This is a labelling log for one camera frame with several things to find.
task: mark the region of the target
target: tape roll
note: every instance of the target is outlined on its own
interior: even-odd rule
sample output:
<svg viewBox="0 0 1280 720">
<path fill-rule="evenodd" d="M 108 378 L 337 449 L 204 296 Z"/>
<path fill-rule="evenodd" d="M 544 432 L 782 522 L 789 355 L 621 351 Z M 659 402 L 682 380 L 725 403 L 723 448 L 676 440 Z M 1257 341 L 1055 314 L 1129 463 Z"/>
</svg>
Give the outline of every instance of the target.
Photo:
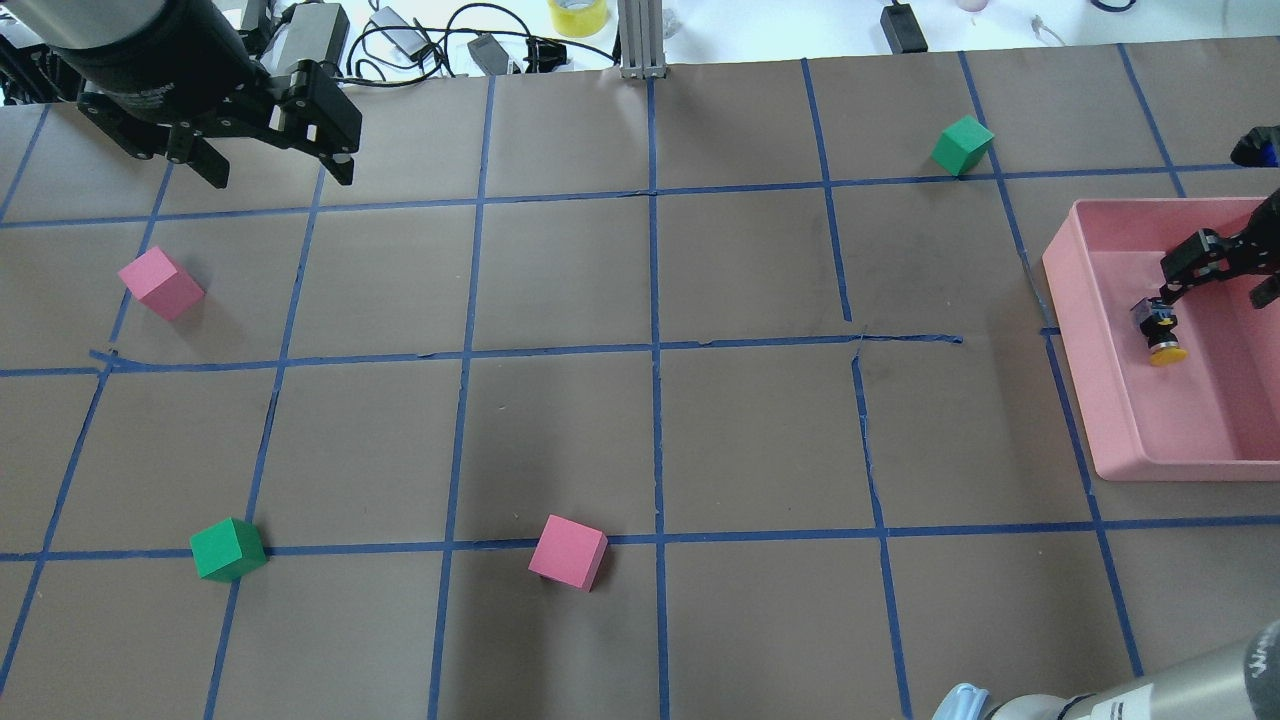
<svg viewBox="0 0 1280 720">
<path fill-rule="evenodd" d="M 564 37 L 595 35 L 609 19 L 604 0 L 547 0 L 547 6 L 552 12 L 552 26 Z"/>
</svg>

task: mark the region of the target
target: power adapter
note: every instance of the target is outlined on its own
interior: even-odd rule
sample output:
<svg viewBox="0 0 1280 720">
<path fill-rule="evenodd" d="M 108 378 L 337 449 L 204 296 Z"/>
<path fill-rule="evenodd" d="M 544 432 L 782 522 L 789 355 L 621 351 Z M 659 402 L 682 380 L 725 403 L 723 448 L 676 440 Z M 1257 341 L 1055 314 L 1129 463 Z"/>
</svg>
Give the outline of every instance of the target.
<svg viewBox="0 0 1280 720">
<path fill-rule="evenodd" d="M 925 53 L 929 49 L 929 44 L 924 41 L 924 33 L 920 32 L 920 23 L 915 22 L 911 5 L 906 3 L 900 5 L 897 0 L 893 0 L 892 5 L 884 8 L 881 13 L 881 27 L 884 29 L 884 38 L 888 40 L 888 47 L 895 55 Z"/>
</svg>

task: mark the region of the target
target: foam block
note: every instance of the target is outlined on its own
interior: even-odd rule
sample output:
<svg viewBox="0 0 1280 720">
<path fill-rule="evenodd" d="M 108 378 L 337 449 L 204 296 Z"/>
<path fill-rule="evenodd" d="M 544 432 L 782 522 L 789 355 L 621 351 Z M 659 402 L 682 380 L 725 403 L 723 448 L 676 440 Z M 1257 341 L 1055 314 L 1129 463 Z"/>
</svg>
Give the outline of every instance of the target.
<svg viewBox="0 0 1280 720">
<path fill-rule="evenodd" d="M 165 320 L 174 320 L 205 296 L 205 291 L 182 265 L 159 247 L 152 247 L 119 273 L 140 302 Z"/>
<path fill-rule="evenodd" d="M 229 583 L 266 564 L 257 528 L 228 518 L 191 536 L 196 573 L 206 580 Z"/>
<path fill-rule="evenodd" d="M 960 177 L 982 160 L 995 137 L 973 115 L 965 115 L 942 131 L 931 156 L 942 169 Z"/>
<path fill-rule="evenodd" d="M 552 515 L 547 518 L 547 527 L 538 538 L 538 548 L 534 550 L 529 569 L 544 578 L 591 592 L 609 538 L 600 530 Z"/>
</svg>

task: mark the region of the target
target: label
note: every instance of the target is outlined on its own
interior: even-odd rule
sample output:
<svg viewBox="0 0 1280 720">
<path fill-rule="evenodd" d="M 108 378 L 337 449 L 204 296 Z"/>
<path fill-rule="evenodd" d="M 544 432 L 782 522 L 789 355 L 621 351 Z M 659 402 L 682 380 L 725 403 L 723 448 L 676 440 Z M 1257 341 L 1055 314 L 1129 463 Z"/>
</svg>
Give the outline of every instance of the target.
<svg viewBox="0 0 1280 720">
<path fill-rule="evenodd" d="M 1151 685 L 1094 705 L 1089 720 L 1151 720 Z"/>
</svg>

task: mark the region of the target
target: pink plastic tray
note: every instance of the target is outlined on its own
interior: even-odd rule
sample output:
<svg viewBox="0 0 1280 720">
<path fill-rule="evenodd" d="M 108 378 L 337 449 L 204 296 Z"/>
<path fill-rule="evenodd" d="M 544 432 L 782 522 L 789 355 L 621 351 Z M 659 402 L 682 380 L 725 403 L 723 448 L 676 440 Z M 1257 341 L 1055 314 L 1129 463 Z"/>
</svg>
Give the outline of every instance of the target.
<svg viewBox="0 0 1280 720">
<path fill-rule="evenodd" d="M 1190 357 L 1152 368 L 1129 309 L 1164 283 L 1160 259 L 1199 228 L 1234 233 L 1262 199 L 1080 200 L 1044 252 L 1098 475 L 1280 480 L 1280 302 L 1261 277 L 1193 290 L 1175 331 Z"/>
</svg>

